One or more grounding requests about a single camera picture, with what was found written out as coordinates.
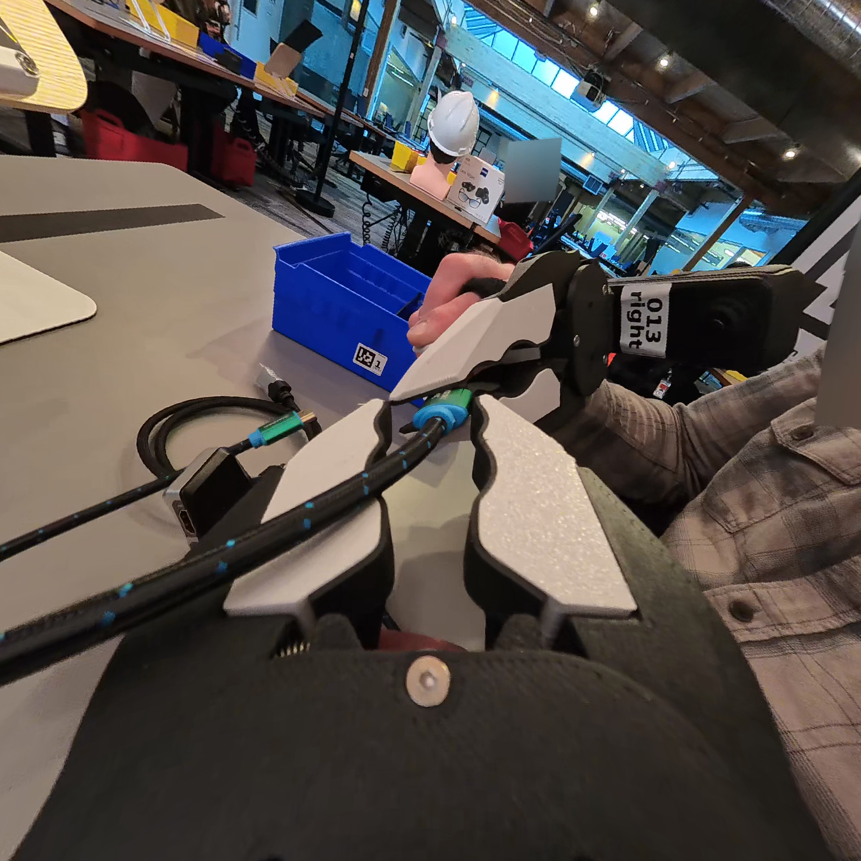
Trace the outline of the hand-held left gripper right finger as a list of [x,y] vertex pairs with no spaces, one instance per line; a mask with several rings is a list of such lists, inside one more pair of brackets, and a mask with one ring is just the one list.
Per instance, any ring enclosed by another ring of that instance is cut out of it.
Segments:
[[473,403],[465,587],[487,622],[627,619],[637,603],[562,446],[489,395]]

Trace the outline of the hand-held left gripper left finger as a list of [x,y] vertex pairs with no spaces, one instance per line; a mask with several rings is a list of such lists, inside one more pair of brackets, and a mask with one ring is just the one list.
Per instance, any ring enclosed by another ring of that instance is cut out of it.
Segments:
[[[264,522],[362,474],[391,443],[390,403],[370,400],[316,436],[287,463]],[[230,617],[291,616],[312,622],[313,600],[382,547],[382,503],[365,502],[317,535],[234,581],[223,604]]]

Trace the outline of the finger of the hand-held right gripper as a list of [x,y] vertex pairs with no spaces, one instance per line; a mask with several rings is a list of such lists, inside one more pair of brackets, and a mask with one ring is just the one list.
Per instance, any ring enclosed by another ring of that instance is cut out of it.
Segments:
[[513,394],[504,396],[504,405],[526,422],[536,425],[561,406],[561,382],[550,367],[528,372],[517,382]]
[[550,337],[556,314],[552,283],[507,290],[473,304],[417,357],[391,392],[392,403],[464,389],[475,374],[503,365],[515,344],[535,348]]

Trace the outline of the black hdmi switch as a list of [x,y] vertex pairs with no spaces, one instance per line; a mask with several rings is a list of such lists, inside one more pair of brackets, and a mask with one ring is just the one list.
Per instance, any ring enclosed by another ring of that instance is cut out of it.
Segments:
[[235,455],[208,448],[170,481],[162,499],[193,547],[253,485]]

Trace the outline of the person's right forearm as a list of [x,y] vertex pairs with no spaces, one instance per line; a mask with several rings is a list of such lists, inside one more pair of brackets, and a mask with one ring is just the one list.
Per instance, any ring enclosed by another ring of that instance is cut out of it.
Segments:
[[669,406],[604,382],[551,436],[616,494],[756,549],[859,543],[859,430],[817,425],[825,348]]

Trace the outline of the person's right hand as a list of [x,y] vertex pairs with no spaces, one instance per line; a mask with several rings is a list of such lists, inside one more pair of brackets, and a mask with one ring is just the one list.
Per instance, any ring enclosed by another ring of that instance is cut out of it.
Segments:
[[469,282],[473,279],[496,279],[505,283],[514,268],[514,264],[486,254],[463,252],[446,255],[430,281],[422,306],[409,318],[407,339],[413,350],[425,350],[469,307],[480,301],[478,294],[466,290]]

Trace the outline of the white printed box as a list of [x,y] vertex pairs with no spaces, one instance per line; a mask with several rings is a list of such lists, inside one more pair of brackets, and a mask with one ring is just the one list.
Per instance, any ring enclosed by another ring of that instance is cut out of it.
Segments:
[[504,173],[478,156],[465,156],[446,196],[449,206],[487,225],[504,193]]

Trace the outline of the pink mannequin head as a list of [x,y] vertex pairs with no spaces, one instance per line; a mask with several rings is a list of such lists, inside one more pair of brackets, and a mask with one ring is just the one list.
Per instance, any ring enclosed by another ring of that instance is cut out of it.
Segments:
[[435,200],[446,200],[453,180],[454,162],[441,163],[432,155],[417,160],[410,176],[410,184]]

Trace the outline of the blue plastic bin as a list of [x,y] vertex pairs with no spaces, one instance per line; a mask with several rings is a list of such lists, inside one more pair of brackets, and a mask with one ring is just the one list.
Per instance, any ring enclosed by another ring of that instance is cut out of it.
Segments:
[[391,392],[416,358],[408,319],[430,277],[348,231],[274,254],[273,330]]

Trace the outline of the wooden desk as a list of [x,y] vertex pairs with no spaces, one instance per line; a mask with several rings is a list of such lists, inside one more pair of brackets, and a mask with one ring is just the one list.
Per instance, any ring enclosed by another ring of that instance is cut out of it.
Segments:
[[471,216],[438,200],[409,183],[404,173],[393,171],[382,156],[353,151],[350,165],[363,171],[361,191],[380,202],[395,201],[404,217],[410,217],[395,256],[415,270],[432,275],[449,252],[487,252],[499,260],[513,259],[500,247],[499,219],[483,225]]

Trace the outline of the white hard hat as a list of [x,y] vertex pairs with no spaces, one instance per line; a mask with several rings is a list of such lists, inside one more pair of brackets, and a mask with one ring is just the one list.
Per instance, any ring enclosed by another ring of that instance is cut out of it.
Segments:
[[479,131],[479,110],[470,91],[442,96],[428,118],[431,145],[450,160],[469,155]]

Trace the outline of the black floor lamp pole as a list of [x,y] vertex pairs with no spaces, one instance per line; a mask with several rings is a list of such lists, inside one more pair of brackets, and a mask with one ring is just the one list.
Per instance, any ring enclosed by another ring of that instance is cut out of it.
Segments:
[[324,198],[323,191],[326,184],[326,176],[328,172],[330,156],[335,144],[339,122],[344,111],[344,103],[349,91],[349,84],[356,62],[356,56],[360,48],[361,37],[363,34],[365,21],[368,15],[370,1],[361,1],[359,16],[354,27],[353,36],[350,43],[350,51],[348,53],[347,62],[344,68],[344,74],[339,87],[339,96],[336,102],[334,113],[331,117],[329,131],[326,135],[322,150],[317,156],[317,184],[314,191],[309,189],[301,189],[296,191],[295,200],[297,205],[306,212],[315,216],[324,218],[332,218],[336,208],[334,203],[329,199]]

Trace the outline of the white laptop stand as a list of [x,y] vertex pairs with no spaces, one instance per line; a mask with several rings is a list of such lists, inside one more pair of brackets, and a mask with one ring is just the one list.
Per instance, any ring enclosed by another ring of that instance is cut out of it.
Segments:
[[[26,50],[2,31],[1,92],[31,96],[39,71]],[[96,315],[89,296],[5,253],[1,254],[1,344],[71,326]]]

